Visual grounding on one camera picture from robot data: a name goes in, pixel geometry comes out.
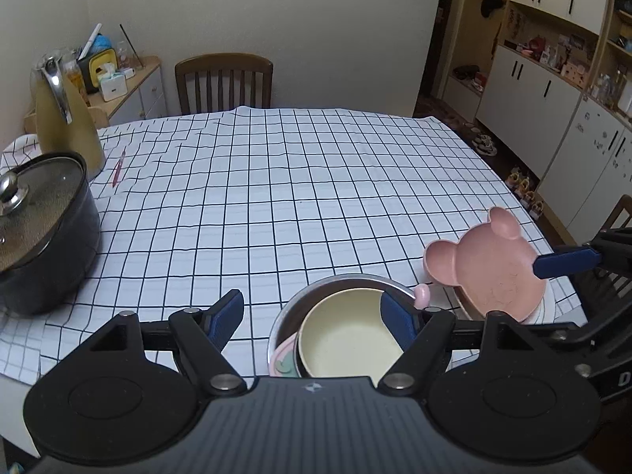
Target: stainless steel bowl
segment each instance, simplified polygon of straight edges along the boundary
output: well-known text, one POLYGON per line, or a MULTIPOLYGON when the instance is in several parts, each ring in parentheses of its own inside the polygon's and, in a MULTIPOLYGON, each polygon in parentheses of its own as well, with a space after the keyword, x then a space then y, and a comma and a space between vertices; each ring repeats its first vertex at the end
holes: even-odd
POLYGON ((277 315, 268 339, 268 364, 274 350, 298 332, 303 319, 317 303, 331 294, 362 288, 396 291, 404 297, 409 297, 411 304, 415 302, 412 290, 393 280, 373 274, 337 274, 318 280, 296 293, 277 315))

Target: black cooking pot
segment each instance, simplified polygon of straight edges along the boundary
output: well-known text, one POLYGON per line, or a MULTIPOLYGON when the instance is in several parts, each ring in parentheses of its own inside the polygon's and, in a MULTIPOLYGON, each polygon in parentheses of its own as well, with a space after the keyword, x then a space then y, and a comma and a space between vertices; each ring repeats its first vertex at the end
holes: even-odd
POLYGON ((85 278, 100 220, 77 153, 46 153, 0 177, 0 305, 30 315, 85 278))

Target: pink pen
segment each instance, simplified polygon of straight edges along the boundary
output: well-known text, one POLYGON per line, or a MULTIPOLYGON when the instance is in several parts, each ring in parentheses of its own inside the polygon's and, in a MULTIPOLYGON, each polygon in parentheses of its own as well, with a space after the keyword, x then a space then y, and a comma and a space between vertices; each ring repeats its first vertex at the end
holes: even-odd
POLYGON ((115 176, 112 180, 112 187, 116 187, 116 185, 118 184, 118 177, 121 174, 122 162, 124 159, 125 159, 125 148, 122 149, 121 158, 119 158, 119 161, 116 162, 115 176))

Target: pot lid knob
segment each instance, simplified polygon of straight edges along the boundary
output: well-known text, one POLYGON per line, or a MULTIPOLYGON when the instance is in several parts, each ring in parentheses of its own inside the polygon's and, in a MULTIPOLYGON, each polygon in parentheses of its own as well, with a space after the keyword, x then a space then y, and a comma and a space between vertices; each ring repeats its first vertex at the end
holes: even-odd
POLYGON ((13 171, 7 171, 0 177, 0 201, 8 203, 18 191, 18 177, 13 171))
POLYGON ((0 176, 0 215, 7 215, 15 210, 27 192, 28 187, 18 184, 18 176, 13 171, 0 176))

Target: white wall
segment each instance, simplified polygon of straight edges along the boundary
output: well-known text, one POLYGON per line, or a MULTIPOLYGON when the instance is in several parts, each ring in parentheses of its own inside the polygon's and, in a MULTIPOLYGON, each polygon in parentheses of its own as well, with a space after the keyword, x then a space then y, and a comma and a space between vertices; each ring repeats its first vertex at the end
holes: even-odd
POLYGON ((438 0, 88 0, 90 19, 173 66, 201 53, 274 63, 274 107, 346 107, 412 115, 438 0))
POLYGON ((33 61, 90 34, 86 0, 0 0, 0 148, 23 132, 33 61))

